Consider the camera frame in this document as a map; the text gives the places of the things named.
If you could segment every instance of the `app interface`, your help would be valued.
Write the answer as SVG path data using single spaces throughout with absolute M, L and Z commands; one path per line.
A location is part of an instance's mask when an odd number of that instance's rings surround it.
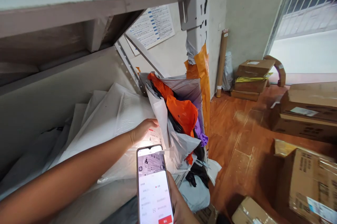
M 138 152 L 140 224 L 173 223 L 164 155 Z

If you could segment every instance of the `metal railing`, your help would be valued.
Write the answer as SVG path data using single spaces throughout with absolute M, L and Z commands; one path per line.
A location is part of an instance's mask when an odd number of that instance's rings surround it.
M 290 0 L 275 39 L 337 29 L 336 0 Z

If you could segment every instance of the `printed notice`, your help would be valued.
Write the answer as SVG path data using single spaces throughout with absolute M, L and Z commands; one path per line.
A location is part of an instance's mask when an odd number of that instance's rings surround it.
M 309 197 L 307 197 L 309 208 L 312 212 L 315 214 L 318 214 L 323 219 L 326 219 L 327 221 L 337 224 L 337 212 L 332 210 L 331 208 L 327 207 L 326 205 L 323 205 L 322 203 L 319 203 L 316 200 L 313 200 Z
M 131 26 L 129 31 L 146 49 L 174 36 L 173 23 L 168 5 L 148 8 Z M 138 50 L 127 40 L 135 56 Z
M 300 108 L 300 107 L 295 107 L 292 110 L 290 110 L 290 112 L 293 113 L 297 113 L 297 114 L 303 114 L 306 116 L 314 116 L 317 115 L 319 112 L 313 111 L 313 110 L 309 110 L 309 109 L 305 109 L 305 108 Z

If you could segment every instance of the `wooden floor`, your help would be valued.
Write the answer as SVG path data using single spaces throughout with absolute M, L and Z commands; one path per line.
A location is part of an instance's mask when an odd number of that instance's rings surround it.
M 257 102 L 236 99 L 225 92 L 211 101 L 209 157 L 222 166 L 215 187 L 210 187 L 211 203 L 229 217 L 249 195 L 278 223 L 287 223 L 272 209 L 283 165 L 282 158 L 273 156 L 274 138 L 336 156 L 333 145 L 269 130 L 270 107 L 286 90 L 271 85 Z

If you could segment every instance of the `hand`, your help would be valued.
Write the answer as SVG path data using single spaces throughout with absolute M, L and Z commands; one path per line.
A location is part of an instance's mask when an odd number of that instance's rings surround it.
M 135 127 L 134 129 L 132 129 L 130 131 L 130 137 L 131 137 L 132 145 L 141 141 L 144 138 L 144 136 L 146 135 L 149 128 L 151 128 L 151 127 L 156 128 L 158 126 L 159 126 L 159 124 L 158 124 L 157 119 L 145 119 L 145 120 L 143 120 L 137 127 Z

